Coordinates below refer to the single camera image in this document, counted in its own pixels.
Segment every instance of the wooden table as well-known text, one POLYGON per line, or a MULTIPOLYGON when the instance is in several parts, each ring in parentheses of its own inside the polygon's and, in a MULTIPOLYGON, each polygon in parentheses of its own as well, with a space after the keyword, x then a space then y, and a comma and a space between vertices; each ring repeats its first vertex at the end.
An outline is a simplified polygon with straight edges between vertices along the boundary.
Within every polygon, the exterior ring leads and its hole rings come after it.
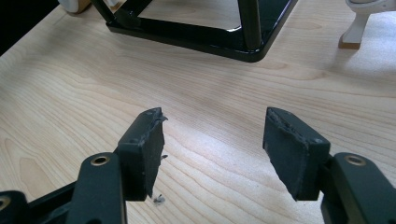
MULTIPOLYGON (((234 28, 235 12, 234 0, 156 0, 142 15, 234 28)), ((242 63, 57 7, 0 59, 0 190, 32 201, 76 180, 161 106, 169 157, 154 196, 166 201, 127 203, 130 223, 321 223, 319 202, 296 203, 262 149, 265 109, 289 110, 396 186, 396 14, 373 15, 360 50, 338 49, 353 19, 343 0, 300 0, 267 56, 242 63)))

